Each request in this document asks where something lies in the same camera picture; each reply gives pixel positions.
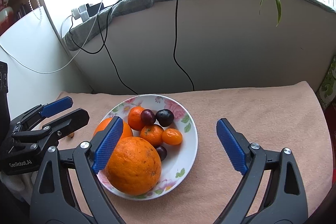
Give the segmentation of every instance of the orange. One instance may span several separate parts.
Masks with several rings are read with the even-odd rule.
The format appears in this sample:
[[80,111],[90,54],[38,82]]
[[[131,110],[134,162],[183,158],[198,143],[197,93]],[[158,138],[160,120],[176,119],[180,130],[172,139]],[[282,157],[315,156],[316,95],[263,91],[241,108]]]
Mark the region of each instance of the orange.
[[119,191],[129,195],[142,195],[160,179],[159,154],[142,138],[124,138],[116,145],[105,167],[105,175]]
[[182,142],[183,137],[181,132],[179,132],[177,129],[174,128],[167,128],[163,133],[162,133],[162,140],[166,144],[170,145],[178,145]]
[[163,143],[162,140],[163,128],[158,124],[145,126],[140,132],[140,138],[148,141],[152,146],[156,147]]
[[127,117],[127,122],[131,129],[140,131],[145,124],[141,121],[141,112],[144,111],[144,108],[141,106],[133,107]]
[[[101,123],[97,126],[96,130],[94,131],[93,135],[96,135],[98,131],[104,130],[111,120],[112,118],[106,118],[105,120],[101,121]],[[126,137],[133,137],[133,131],[131,130],[131,127],[125,121],[123,121],[123,124],[124,124],[123,133],[121,134],[119,140]]]

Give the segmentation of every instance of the bowl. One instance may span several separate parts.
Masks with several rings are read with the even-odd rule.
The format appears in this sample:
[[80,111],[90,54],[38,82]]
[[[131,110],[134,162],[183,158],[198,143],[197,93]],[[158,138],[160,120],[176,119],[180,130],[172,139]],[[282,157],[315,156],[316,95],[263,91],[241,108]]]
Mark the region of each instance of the bowl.
[[[139,95],[128,99],[114,107],[102,120],[119,116],[127,122],[128,113],[135,106],[150,109],[154,113],[161,109],[171,110],[175,118],[174,122],[167,128],[179,130],[183,135],[182,143],[180,145],[162,144],[167,149],[168,155],[162,161],[161,177],[158,183],[145,194],[132,196],[120,192],[107,180],[103,170],[98,173],[97,177],[107,190],[119,197],[131,200],[149,200],[169,193],[188,175],[196,158],[198,145],[197,130],[191,115],[180,103],[169,97],[156,94]],[[137,137],[139,136],[139,132],[133,130],[133,135]]]

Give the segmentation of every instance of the floral pattern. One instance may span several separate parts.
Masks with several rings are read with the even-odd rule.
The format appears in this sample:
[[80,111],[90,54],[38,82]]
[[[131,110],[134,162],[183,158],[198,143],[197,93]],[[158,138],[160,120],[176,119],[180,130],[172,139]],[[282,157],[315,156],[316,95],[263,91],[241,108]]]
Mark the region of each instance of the floral pattern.
[[163,100],[161,96],[156,96],[155,97],[155,102],[160,103]]
[[[182,177],[182,175],[180,175],[182,173],[184,175],[184,168],[181,169],[180,173],[179,172],[176,173],[176,178]],[[109,180],[106,178],[104,171],[100,171],[97,174],[97,177],[98,177],[100,183],[104,187],[106,187],[108,190],[112,191],[112,190],[115,189],[115,187],[113,187],[111,185],[111,183],[109,182]],[[136,199],[144,199],[144,198],[150,198],[155,194],[156,195],[161,195],[163,192],[169,191],[177,182],[178,182],[178,179],[177,180],[164,179],[162,181],[159,181],[156,184],[156,186],[153,187],[151,190],[149,190],[147,193],[142,194],[142,195],[136,195],[136,196],[133,196],[133,197],[136,198]]]
[[[140,96],[130,98],[120,103],[116,107],[114,107],[104,117],[104,119],[107,117],[119,116],[125,121],[127,121],[127,115],[129,111],[133,107],[140,106],[140,105],[144,108],[148,108],[153,111],[158,111],[164,108],[171,110],[174,113],[174,122],[175,122],[176,128],[183,134],[189,132],[188,138],[192,137],[193,136],[192,132],[194,132],[197,138],[197,131],[196,129],[194,129],[193,120],[191,116],[188,114],[188,112],[179,103],[165,96],[150,95],[148,99],[146,95],[140,95]],[[178,160],[177,163],[184,165],[189,170],[190,166],[187,166],[185,164],[185,162],[188,162],[188,161],[189,160],[185,160],[185,158],[183,158],[183,160]],[[182,168],[182,169],[172,168],[168,173],[161,176],[159,182],[151,190],[149,190],[145,194],[138,195],[138,196],[126,195],[118,191],[108,181],[108,179],[105,176],[104,170],[100,171],[97,174],[97,177],[99,181],[101,182],[101,184],[110,192],[120,197],[123,197],[123,198],[131,199],[131,200],[141,200],[141,199],[153,199],[153,198],[157,198],[159,196],[164,195],[165,193],[171,191],[174,187],[176,187],[185,178],[186,175],[187,175],[187,172],[185,168]]]
[[165,108],[173,112],[175,122],[178,122],[185,115],[185,110],[172,100],[165,99]]

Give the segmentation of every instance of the black device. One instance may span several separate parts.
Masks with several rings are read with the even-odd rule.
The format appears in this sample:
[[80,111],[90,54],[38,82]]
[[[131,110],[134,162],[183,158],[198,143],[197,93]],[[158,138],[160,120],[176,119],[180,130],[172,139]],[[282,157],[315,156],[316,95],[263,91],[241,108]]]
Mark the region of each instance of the black device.
[[[39,170],[30,206],[33,224],[125,223],[96,176],[99,170],[105,168],[122,134],[120,117],[114,117],[92,140],[84,141],[74,149],[58,150],[57,145],[58,140],[87,125],[89,115],[81,108],[44,124],[40,130],[32,131],[46,117],[52,117],[72,104],[70,97],[64,97],[50,104],[38,105],[13,119],[9,126],[5,125],[8,132],[0,146],[0,168],[7,175]],[[290,149],[275,152],[264,150],[256,143],[250,144],[224,118],[217,122],[216,130],[234,168],[243,177],[214,223],[304,223],[308,218],[305,189]],[[76,170],[93,217],[81,212],[69,169]],[[264,199],[259,211],[246,217],[264,170],[271,170]]]
[[105,7],[104,7],[104,3],[98,3],[98,4],[95,4],[95,5],[92,5],[90,6],[88,3],[86,4],[86,10],[87,10],[87,13],[89,14],[89,17],[93,17],[95,15],[97,15],[100,11],[104,10]]

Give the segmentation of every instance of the dark plum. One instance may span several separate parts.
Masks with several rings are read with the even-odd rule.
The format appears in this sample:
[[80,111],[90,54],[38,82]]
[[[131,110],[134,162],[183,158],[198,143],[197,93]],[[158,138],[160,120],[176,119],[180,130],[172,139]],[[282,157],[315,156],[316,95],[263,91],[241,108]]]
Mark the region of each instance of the dark plum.
[[147,126],[151,126],[152,124],[156,122],[155,114],[150,109],[143,110],[141,112],[140,118],[141,118],[141,121]]
[[162,145],[157,146],[155,149],[160,156],[160,160],[163,161],[167,157],[167,150]]
[[156,112],[155,117],[162,127],[168,127],[174,121],[174,114],[169,109],[159,110]]

